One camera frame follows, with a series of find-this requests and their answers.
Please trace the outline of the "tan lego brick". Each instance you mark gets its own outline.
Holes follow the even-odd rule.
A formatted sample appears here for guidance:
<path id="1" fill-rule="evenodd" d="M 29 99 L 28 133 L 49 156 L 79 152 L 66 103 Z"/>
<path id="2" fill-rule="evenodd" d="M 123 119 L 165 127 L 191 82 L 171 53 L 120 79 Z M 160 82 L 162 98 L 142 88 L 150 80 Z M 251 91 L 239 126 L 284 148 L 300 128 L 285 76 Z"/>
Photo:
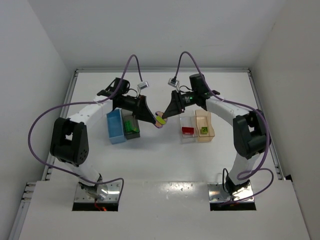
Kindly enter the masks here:
<path id="1" fill-rule="evenodd" d="M 161 111 L 156 111 L 156 112 L 155 112 L 155 114 L 156 114 L 157 116 L 162 117 L 164 113 L 163 113 L 163 112 L 161 112 Z"/>

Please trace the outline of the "dark green lego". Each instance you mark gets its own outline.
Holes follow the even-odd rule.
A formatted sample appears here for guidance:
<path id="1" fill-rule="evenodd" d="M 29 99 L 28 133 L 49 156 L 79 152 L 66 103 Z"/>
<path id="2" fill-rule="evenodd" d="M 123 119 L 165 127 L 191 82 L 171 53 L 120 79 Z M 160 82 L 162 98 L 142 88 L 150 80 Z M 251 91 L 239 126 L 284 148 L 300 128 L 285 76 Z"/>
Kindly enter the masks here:
<path id="1" fill-rule="evenodd" d="M 127 120 L 124 122 L 124 129 L 127 133 L 134 132 L 133 131 L 134 128 L 135 127 L 133 126 L 132 121 Z"/>

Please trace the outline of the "red lego brick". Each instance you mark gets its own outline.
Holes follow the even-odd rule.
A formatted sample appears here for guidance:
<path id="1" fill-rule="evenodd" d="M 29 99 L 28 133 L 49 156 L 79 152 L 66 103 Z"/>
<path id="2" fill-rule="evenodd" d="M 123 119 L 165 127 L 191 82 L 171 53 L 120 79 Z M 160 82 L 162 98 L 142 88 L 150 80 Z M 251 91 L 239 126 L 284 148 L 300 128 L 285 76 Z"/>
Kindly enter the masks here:
<path id="1" fill-rule="evenodd" d="M 195 134 L 195 128 L 194 127 L 189 127 L 189 126 L 182 126 L 181 127 L 181 132 L 182 132 L 183 135 L 193 136 Z"/>

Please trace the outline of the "lime green lego brick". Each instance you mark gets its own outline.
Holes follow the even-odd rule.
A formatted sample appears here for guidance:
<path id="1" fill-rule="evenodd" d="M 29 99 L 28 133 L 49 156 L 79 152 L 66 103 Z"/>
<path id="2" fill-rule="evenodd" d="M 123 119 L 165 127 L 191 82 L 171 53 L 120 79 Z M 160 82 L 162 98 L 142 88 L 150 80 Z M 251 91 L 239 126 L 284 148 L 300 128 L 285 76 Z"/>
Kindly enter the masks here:
<path id="1" fill-rule="evenodd" d="M 210 134 L 210 132 L 209 132 L 209 128 L 207 127 L 207 126 L 202 126 L 201 128 L 200 128 L 200 135 L 209 135 Z"/>

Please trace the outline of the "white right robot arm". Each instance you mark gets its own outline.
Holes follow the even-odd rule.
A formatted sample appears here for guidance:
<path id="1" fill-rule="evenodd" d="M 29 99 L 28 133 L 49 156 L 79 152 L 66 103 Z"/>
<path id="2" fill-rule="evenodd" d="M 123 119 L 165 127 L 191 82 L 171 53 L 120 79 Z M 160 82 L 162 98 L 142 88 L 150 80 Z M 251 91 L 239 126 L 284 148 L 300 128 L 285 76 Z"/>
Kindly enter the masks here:
<path id="1" fill-rule="evenodd" d="M 250 177 L 262 168 L 266 160 L 271 143 L 266 120 L 258 109 L 222 99 L 217 91 L 209 88 L 202 73 L 191 75 L 189 81 L 190 91 L 172 91 L 171 101 L 162 117 L 179 115 L 186 107 L 197 105 L 232 126 L 236 158 L 223 183 L 225 191 L 232 195 L 248 186 Z"/>

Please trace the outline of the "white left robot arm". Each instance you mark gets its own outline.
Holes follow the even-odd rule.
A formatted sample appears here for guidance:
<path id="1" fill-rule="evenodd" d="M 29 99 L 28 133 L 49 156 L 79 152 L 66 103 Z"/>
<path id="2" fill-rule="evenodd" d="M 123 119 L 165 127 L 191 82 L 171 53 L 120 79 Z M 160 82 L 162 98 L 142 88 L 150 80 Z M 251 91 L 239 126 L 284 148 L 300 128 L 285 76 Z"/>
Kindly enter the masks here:
<path id="1" fill-rule="evenodd" d="M 130 111 L 135 119 L 156 124 L 156 118 L 147 106 L 146 96 L 127 95 L 129 88 L 129 81 L 117 77 L 97 93 L 92 104 L 67 118 L 59 117 L 54 122 L 50 154 L 65 163 L 78 176 L 80 187 L 92 195 L 97 193 L 103 178 L 87 160 L 88 129 L 115 109 Z"/>

